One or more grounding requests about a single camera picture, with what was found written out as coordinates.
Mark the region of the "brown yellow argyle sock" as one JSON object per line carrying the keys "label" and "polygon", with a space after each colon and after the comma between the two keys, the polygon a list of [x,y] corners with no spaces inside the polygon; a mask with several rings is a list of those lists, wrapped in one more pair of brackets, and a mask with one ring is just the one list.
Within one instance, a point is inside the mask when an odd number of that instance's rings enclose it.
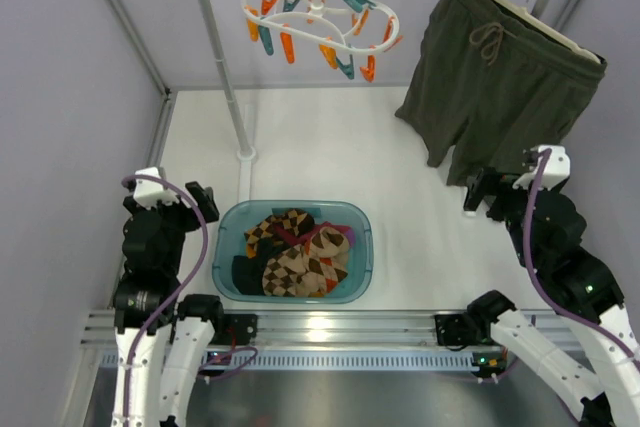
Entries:
{"label": "brown yellow argyle sock", "polygon": [[276,247],[293,246],[314,227],[315,219],[302,209],[291,208],[280,214],[270,214],[244,233],[246,254],[254,258],[262,240],[269,240]]}

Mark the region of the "brown beige argyle sock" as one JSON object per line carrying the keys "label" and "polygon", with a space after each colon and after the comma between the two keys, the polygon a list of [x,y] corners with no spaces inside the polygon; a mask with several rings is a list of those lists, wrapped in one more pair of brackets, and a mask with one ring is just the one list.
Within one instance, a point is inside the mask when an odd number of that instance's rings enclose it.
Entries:
{"label": "brown beige argyle sock", "polygon": [[262,276],[263,292],[267,296],[306,298],[310,294],[304,281],[307,273],[302,246],[290,247],[267,262]]}

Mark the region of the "beige orange argyle sock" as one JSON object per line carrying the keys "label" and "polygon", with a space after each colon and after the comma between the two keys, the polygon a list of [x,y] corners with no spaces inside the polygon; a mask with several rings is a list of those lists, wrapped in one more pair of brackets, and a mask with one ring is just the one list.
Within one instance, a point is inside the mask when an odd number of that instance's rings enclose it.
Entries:
{"label": "beige orange argyle sock", "polygon": [[345,234],[334,227],[321,227],[305,242],[304,252],[323,263],[347,264],[351,244]]}

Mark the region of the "white clip sock hanger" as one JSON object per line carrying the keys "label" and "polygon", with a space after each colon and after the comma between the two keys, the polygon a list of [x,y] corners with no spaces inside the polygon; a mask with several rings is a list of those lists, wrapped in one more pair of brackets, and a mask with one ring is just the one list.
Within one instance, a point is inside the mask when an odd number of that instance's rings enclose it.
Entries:
{"label": "white clip sock hanger", "polygon": [[241,0],[250,40],[292,65],[295,43],[315,45],[330,69],[349,80],[376,78],[377,57],[403,40],[400,21],[374,0]]}

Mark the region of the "brown orange argyle sock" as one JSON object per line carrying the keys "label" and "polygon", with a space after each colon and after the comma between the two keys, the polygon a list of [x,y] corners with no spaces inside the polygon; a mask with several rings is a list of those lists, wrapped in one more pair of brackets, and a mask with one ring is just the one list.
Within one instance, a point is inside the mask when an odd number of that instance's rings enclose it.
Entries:
{"label": "brown orange argyle sock", "polygon": [[325,297],[347,277],[347,269],[336,260],[311,257],[302,277],[302,285],[309,297]]}

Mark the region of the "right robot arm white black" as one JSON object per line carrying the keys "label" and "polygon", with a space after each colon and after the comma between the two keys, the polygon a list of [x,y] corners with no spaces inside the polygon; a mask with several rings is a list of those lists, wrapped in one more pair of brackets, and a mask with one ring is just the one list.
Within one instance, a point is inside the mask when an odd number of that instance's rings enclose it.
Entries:
{"label": "right robot arm white black", "polygon": [[486,168],[469,182],[464,209],[488,200],[536,293],[540,324],[492,290],[466,308],[465,340],[505,348],[529,367],[582,426],[639,423],[639,339],[621,287],[582,245],[586,221],[561,187],[565,170],[541,165],[518,176]]}

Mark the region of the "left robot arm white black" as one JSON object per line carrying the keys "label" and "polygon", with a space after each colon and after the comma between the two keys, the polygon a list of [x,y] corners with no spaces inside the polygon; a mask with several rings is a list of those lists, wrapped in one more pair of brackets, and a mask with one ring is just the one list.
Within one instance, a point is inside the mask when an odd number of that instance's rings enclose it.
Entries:
{"label": "left robot arm white black", "polygon": [[207,346],[224,327],[214,295],[184,295],[178,278],[188,233],[219,219],[213,192],[196,182],[178,188],[157,169],[123,181],[130,214],[123,227],[124,274],[114,298],[118,352],[114,426],[183,426]]}

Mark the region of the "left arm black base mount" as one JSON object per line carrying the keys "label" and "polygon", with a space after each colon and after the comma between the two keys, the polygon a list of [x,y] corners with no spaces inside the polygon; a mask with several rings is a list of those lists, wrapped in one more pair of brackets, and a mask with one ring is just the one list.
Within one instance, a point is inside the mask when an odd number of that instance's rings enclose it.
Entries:
{"label": "left arm black base mount", "polygon": [[258,333],[258,316],[255,314],[224,314],[213,321],[214,333],[209,345],[246,346],[251,344]]}

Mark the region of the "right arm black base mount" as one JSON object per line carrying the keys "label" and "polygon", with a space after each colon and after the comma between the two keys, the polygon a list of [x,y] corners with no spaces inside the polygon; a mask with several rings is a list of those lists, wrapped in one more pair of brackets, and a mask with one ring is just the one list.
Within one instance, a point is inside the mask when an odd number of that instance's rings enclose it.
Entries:
{"label": "right arm black base mount", "polygon": [[436,338],[439,346],[450,350],[462,350],[471,346],[491,346],[489,328],[482,320],[467,313],[438,314],[434,316]]}

